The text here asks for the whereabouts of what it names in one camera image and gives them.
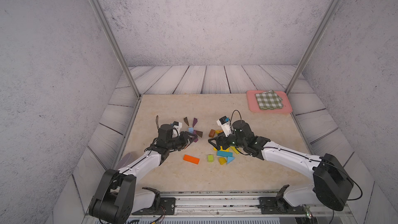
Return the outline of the brown small wooden block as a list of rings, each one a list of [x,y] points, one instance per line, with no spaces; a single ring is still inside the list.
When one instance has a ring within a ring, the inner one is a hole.
[[[214,130],[214,129],[211,129],[211,131],[209,132],[209,137],[210,138],[213,138],[214,136],[215,136],[215,134],[216,134],[216,131]]]

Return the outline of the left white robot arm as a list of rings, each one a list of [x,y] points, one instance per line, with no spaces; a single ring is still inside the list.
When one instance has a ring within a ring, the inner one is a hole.
[[[160,192],[149,187],[136,190],[136,185],[171,152],[182,151],[198,138],[197,134],[182,131],[181,126],[180,122],[161,125],[141,157],[118,170],[107,170],[90,202],[89,215],[103,224],[124,224],[132,213],[165,215]]]

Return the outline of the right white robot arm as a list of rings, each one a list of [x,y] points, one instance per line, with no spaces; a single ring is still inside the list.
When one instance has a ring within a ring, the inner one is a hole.
[[[309,155],[279,145],[268,138],[256,136],[243,120],[217,124],[223,132],[208,140],[217,150],[242,148],[245,155],[274,162],[308,177],[311,182],[303,186],[283,186],[276,196],[277,206],[287,208],[301,205],[323,204],[333,211],[342,211],[355,181],[339,160],[331,155]]]

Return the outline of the light blue triangle block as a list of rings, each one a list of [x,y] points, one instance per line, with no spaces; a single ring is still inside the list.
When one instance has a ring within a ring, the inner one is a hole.
[[[235,157],[227,157],[227,164],[231,163]]]

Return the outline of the lime green long block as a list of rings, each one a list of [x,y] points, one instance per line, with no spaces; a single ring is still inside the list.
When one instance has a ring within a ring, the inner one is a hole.
[[[235,147],[231,147],[231,149],[236,153],[239,154],[239,151]]]

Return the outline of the brown slanted wooden block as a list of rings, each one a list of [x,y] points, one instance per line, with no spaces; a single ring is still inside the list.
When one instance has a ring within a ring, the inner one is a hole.
[[[198,131],[198,130],[196,130],[195,131],[196,132],[196,134],[199,136],[199,137],[203,137],[203,132],[202,131]]]

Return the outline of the yellow long wooden block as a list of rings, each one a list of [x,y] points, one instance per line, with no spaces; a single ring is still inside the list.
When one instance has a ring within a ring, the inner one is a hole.
[[[217,149],[217,148],[214,148],[214,147],[213,147],[213,150],[214,150],[214,151],[217,151],[217,152],[219,152],[219,151],[222,151],[222,152],[229,152],[229,148],[223,149],[222,146],[220,146],[220,149]]]

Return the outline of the orange long wooden block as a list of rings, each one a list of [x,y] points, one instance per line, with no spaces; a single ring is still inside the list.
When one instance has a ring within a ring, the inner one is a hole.
[[[199,158],[196,158],[196,157],[193,157],[193,156],[190,156],[190,155],[184,155],[183,160],[187,161],[187,162],[190,162],[190,163],[193,163],[193,164],[199,164],[199,162],[200,162]]]

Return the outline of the yellow small cube block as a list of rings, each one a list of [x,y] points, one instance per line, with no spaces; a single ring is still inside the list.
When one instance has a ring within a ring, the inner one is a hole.
[[[227,163],[227,160],[226,160],[225,157],[220,157],[220,158],[218,158],[218,161],[219,161],[219,163],[220,163],[221,165],[224,165],[224,164]]]

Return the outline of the teal long wooden block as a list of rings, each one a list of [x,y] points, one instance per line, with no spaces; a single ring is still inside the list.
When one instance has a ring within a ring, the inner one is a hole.
[[[232,152],[228,152],[228,151],[218,150],[217,151],[217,156],[219,156],[219,157],[233,157],[233,153]]]

